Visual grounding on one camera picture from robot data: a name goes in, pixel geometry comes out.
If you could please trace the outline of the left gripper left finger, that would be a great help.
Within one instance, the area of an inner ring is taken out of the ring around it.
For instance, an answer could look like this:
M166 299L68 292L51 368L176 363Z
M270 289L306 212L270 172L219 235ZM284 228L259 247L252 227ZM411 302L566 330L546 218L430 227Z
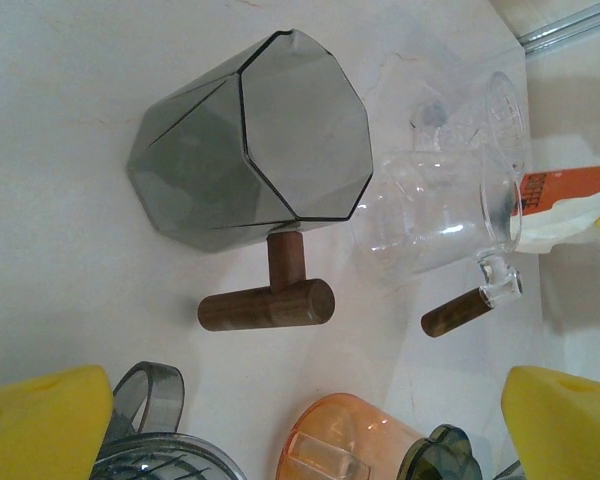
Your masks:
M0 386L0 480L88 480L112 411L98 365Z

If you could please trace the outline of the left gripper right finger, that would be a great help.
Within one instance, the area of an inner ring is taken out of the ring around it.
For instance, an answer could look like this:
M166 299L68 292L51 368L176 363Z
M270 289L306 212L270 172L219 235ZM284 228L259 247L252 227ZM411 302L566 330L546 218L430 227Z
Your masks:
M527 480L600 480L600 382L517 366L501 409Z

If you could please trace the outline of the clear glass carafe wooden handle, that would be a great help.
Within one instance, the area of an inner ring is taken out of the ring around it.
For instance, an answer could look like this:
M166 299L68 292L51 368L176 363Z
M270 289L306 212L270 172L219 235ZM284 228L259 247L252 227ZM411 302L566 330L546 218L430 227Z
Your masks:
M440 337L523 293L507 261L522 229L513 168L479 151L392 151L382 160L351 218L356 249L382 279L406 281L472 258L483 285L421 317Z

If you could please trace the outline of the coffee filter pack orange label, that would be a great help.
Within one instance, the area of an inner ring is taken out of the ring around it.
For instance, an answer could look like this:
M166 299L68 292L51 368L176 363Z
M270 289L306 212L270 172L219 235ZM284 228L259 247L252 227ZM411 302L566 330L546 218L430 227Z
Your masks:
M558 244L582 243L600 218L600 166L527 173L522 211L512 217L519 253L547 254Z

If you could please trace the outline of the orange glass cup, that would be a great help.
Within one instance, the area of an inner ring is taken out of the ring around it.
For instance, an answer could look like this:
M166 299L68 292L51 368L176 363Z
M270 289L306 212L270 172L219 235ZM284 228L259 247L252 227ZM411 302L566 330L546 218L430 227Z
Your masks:
M396 480L407 451L423 437L355 395L330 394L291 428L275 480Z

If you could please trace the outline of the clear glass dripper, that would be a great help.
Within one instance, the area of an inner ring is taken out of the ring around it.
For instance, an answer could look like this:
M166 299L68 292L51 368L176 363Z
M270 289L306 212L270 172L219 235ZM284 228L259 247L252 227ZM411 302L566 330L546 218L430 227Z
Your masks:
M518 91L502 71L477 84L428 88L414 107L410 126L417 151L491 149L521 180L529 153L527 122Z

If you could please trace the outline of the aluminium table side rail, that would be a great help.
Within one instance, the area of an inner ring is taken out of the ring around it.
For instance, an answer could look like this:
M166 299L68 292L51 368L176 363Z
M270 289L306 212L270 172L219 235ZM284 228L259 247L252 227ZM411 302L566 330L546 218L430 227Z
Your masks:
M600 30L600 12L586 15L572 15L553 22L518 38L526 55L561 46L574 39Z

